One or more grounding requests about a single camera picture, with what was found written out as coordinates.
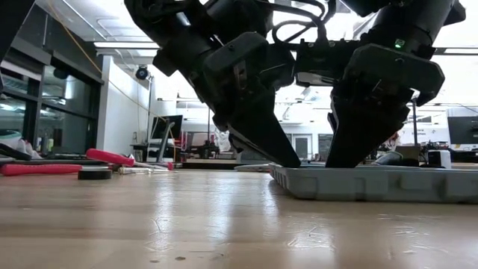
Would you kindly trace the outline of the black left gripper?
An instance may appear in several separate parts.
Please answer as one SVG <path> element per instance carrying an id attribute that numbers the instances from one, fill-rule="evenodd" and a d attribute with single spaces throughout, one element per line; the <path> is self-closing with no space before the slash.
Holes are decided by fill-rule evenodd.
<path id="1" fill-rule="evenodd" d="M 260 34 L 241 34 L 202 59 L 193 88 L 213 111 L 214 125 L 229 129 L 241 156 L 299 167 L 301 161 L 274 114 L 276 94 L 258 76 L 267 47 Z"/>

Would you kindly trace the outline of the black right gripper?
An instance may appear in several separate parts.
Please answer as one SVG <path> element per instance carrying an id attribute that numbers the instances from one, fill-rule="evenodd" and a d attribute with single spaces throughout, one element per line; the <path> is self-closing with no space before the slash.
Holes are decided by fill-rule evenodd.
<path id="1" fill-rule="evenodd" d="M 422 106 L 445 80 L 437 63 L 374 43 L 353 52 L 343 78 L 360 81 L 343 80 L 332 88 L 327 167 L 356 167 L 403 127 L 410 89 L 419 92 L 416 105 Z"/>

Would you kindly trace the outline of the grey plastic tool case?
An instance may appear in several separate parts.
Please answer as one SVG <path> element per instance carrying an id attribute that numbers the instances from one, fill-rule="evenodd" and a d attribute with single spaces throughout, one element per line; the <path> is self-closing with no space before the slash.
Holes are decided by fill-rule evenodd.
<path id="1" fill-rule="evenodd" d="M 478 170 L 383 165 L 348 169 L 322 164 L 300 168 L 250 164 L 235 170 L 267 172 L 289 194 L 304 200 L 478 205 Z"/>

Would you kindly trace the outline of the clear handled screwdriver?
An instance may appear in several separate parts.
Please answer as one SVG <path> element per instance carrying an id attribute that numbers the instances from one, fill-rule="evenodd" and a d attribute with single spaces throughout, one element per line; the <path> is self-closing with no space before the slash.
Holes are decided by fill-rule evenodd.
<path id="1" fill-rule="evenodd" d="M 120 167 L 117 170 L 118 174 L 121 175 L 130 175 L 130 174 L 156 174 L 167 172 L 167 170 L 153 169 L 147 167 Z"/>

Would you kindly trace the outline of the black tape roll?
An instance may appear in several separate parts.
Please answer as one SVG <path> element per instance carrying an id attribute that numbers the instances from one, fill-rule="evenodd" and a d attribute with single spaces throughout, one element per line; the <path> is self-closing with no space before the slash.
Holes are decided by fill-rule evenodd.
<path id="1" fill-rule="evenodd" d="M 101 167 L 83 167 L 78 171 L 78 180 L 108 180 L 112 178 L 112 170 Z"/>

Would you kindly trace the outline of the grey box with green lights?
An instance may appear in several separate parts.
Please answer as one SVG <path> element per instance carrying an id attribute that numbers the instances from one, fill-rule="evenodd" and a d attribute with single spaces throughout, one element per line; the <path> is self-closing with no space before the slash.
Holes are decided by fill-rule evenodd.
<path id="1" fill-rule="evenodd" d="M 245 149 L 240 153 L 240 162 L 243 164 L 263 164 L 269 163 L 269 160 L 259 155 L 257 152 Z"/>

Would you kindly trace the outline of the white banner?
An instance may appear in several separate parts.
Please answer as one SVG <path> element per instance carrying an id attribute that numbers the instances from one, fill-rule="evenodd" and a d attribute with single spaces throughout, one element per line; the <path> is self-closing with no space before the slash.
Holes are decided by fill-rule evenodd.
<path id="1" fill-rule="evenodd" d="M 219 129 L 215 129 L 214 144 L 221 152 L 228 152 L 231 149 L 231 144 L 229 142 L 229 131 L 222 132 Z"/>

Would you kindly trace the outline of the person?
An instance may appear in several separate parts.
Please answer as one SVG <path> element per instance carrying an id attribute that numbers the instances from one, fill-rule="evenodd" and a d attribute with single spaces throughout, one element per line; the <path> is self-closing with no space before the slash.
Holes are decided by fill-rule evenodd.
<path id="1" fill-rule="evenodd" d="M 400 145 L 399 133 L 395 132 L 392 136 L 389 137 L 389 139 L 384 142 L 384 145 L 389 151 L 395 151 L 397 146 Z"/>

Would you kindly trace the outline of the white box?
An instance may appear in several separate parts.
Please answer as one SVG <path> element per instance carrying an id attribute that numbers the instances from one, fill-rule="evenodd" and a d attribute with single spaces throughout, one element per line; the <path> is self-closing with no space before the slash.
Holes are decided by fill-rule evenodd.
<path id="1" fill-rule="evenodd" d="M 451 154 L 446 149 L 434 149 L 427 153 L 428 164 L 433 167 L 442 167 L 444 169 L 451 169 Z"/>

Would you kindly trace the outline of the black monitor on stand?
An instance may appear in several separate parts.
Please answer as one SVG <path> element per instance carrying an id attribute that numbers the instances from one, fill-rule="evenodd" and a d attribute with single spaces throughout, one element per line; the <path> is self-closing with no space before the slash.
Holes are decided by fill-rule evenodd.
<path id="1" fill-rule="evenodd" d="M 153 152 L 156 161 L 162 162 L 164 156 L 174 161 L 180 152 L 182 139 L 182 115 L 154 117 L 149 152 Z"/>

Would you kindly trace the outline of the white cloth bundle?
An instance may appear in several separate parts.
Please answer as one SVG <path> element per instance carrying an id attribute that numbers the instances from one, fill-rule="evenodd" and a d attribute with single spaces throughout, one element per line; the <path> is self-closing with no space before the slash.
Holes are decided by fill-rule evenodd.
<path id="1" fill-rule="evenodd" d="M 18 131 L 0 129 L 0 157 L 21 161 L 42 159 Z"/>

